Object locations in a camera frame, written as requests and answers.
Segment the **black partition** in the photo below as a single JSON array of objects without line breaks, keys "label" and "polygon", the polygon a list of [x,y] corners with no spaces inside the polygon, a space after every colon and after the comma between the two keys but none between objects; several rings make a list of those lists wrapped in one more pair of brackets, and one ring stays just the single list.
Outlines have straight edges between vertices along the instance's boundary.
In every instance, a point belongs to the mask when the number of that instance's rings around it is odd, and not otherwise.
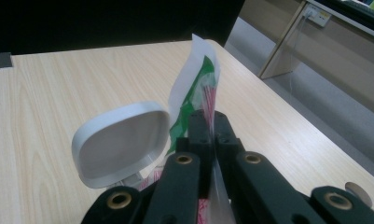
[{"label": "black partition", "polygon": [[188,40],[225,45],[244,0],[0,1],[12,55]]}]

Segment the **power outlet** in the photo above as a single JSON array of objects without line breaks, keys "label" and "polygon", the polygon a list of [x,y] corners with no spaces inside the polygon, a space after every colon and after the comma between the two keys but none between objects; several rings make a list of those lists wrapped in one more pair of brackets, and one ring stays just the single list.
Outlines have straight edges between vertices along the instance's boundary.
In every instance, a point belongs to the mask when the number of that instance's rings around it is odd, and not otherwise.
[{"label": "power outlet", "polygon": [[329,21],[332,15],[317,6],[308,4],[303,13],[303,16],[308,17],[309,20],[317,23],[322,27],[325,27],[326,23]]}]

